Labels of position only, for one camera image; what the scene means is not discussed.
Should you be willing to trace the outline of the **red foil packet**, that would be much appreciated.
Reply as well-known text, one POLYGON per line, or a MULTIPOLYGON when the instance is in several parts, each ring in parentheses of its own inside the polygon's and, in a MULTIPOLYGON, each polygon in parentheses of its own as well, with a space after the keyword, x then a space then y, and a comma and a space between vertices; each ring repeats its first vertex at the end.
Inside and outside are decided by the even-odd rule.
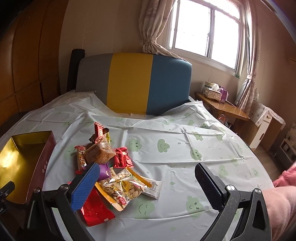
POLYGON ((104 205, 95 187, 80 211, 87 226, 99 225, 115 218, 115 215, 104 205))

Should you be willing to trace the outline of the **red-ended rice cracker roll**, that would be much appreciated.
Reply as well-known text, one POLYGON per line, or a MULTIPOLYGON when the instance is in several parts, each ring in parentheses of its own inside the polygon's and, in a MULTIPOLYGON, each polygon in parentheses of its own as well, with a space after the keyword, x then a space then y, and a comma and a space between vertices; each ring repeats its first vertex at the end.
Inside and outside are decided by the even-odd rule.
POLYGON ((78 166, 77 173, 82 173, 87 166, 87 162, 85 159, 86 146, 77 145, 74 147, 74 149, 77 152, 77 166, 78 166))

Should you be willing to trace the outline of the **purple snack packet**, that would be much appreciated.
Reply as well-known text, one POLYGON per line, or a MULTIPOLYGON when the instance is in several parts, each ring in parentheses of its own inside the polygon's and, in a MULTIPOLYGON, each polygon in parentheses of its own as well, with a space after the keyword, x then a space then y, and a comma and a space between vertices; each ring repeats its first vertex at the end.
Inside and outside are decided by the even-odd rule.
POLYGON ((109 164, 105 163, 105 164, 99 164, 99 168, 100 168, 100 174, 99 174, 99 178, 98 178, 98 182, 102 181, 104 179, 107 178, 111 178, 111 172, 110 172, 110 168, 109 168, 109 164))

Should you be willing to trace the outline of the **pumpkin seed bag orange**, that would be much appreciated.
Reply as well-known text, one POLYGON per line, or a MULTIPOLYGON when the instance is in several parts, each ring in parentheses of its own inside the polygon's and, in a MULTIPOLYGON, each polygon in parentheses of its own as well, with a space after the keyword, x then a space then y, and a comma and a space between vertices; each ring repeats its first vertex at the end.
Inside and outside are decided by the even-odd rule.
POLYGON ((96 182, 95 187, 114 209, 123 211, 129 202, 151 188, 152 184, 126 167, 111 178, 96 182))

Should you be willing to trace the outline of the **clear-wrapped brown cake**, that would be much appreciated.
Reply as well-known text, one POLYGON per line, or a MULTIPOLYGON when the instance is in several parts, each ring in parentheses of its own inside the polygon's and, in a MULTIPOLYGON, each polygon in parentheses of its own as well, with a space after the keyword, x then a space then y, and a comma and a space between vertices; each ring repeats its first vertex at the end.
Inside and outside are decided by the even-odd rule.
POLYGON ((84 157, 88 164, 106 164, 115 155, 116 153, 109 142, 99 142, 93 144, 84 153, 84 157))

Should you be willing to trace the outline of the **puffy red snack packet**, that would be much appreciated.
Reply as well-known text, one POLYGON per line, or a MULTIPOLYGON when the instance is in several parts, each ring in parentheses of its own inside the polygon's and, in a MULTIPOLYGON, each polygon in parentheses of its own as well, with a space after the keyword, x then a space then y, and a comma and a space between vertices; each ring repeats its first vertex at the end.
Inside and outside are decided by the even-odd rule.
POLYGON ((128 156, 127 147, 115 148, 114 168, 133 168, 131 158, 128 156))

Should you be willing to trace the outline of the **white brown snack packet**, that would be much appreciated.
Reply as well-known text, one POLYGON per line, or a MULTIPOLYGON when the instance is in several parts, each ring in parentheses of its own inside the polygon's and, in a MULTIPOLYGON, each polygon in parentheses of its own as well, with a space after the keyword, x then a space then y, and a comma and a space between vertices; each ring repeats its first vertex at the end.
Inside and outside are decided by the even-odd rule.
POLYGON ((151 183, 151 187, 148 187, 143 194, 146 196, 149 196, 155 200, 158 200, 160 197, 160 193, 162 190, 162 186, 163 186, 163 181, 157 181, 157 180, 153 180, 153 179, 149 179, 149 178, 145 178, 143 177, 144 180, 148 181, 149 183, 151 183))

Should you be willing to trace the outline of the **dark brown candy packet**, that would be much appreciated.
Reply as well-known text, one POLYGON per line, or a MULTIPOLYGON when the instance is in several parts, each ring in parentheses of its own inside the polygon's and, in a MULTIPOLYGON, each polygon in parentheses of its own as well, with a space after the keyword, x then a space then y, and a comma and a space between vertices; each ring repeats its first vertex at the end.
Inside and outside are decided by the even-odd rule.
POLYGON ((95 122, 94 123, 95 133, 89 138, 89 141, 92 144, 96 144, 103 139, 103 137, 107 137, 107 133, 109 133, 109 129, 105 128, 102 124, 95 122))

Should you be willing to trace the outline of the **wooden side table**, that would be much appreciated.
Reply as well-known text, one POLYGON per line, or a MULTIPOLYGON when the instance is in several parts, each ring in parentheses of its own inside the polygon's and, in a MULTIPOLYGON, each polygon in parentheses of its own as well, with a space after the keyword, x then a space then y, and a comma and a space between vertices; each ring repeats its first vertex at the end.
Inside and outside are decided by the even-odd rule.
POLYGON ((197 100, 201 100, 204 106, 209 108, 209 112, 215 118, 218 118, 221 114, 224 114, 227 118, 235 118, 234 125, 232 126, 231 130, 237 135, 240 135, 244 124, 250 120, 249 116, 238 109, 236 106, 208 99, 203 94, 197 92, 195 92, 195 98, 197 100))

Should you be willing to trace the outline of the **purple small box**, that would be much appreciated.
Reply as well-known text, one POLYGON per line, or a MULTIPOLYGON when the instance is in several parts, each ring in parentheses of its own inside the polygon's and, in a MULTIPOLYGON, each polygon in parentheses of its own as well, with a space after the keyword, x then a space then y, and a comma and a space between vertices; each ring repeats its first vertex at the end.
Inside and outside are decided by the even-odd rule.
POLYGON ((228 91, 224 87, 221 87, 219 92, 221 93, 220 102, 225 103, 228 98, 228 91))

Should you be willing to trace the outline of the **beige curtain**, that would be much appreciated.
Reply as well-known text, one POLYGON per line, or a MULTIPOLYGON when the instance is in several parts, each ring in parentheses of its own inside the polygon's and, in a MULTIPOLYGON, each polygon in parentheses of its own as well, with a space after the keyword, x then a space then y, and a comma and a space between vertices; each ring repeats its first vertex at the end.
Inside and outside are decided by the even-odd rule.
POLYGON ((158 37, 167 24, 174 2, 174 0, 142 1, 138 26, 144 53, 180 59, 177 54, 157 43, 158 37))
POLYGON ((243 1, 243 6, 247 72, 246 78, 236 96, 235 104, 245 114, 249 114, 255 95, 255 80, 260 58, 260 34, 258 33, 257 14, 254 2, 243 1))

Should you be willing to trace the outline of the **black rolled mat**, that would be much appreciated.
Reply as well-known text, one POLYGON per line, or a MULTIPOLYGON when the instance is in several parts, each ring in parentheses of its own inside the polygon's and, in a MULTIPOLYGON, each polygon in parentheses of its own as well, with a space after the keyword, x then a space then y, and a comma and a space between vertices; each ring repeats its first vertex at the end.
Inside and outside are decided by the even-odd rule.
POLYGON ((68 69, 68 77, 67 77, 67 92, 76 89, 79 63, 84 57, 85 57, 84 49, 72 50, 69 69, 68 69))

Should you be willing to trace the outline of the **window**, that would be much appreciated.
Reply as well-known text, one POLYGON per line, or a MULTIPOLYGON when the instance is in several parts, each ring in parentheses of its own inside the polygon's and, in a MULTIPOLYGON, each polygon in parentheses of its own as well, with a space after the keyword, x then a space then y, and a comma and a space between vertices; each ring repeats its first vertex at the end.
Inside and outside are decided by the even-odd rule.
POLYGON ((175 1, 166 47, 183 58, 236 73, 245 39, 243 14, 240 1, 175 1))

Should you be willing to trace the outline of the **wooden wardrobe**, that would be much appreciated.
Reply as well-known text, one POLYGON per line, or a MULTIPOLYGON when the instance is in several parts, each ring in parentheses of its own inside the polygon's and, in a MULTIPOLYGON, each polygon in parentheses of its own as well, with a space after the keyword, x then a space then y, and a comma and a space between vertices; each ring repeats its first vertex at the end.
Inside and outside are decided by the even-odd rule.
POLYGON ((1 134, 61 94, 59 45, 68 1, 24 1, 1 36, 1 134))

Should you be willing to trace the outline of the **left beige curtain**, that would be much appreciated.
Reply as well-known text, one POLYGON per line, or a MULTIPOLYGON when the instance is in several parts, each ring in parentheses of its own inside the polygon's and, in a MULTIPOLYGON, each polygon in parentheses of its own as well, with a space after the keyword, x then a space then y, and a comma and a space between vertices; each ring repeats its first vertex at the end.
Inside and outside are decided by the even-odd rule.
POLYGON ((157 43, 158 37, 167 24, 174 2, 174 0, 142 1, 138 26, 144 53, 180 59, 177 54, 157 43))

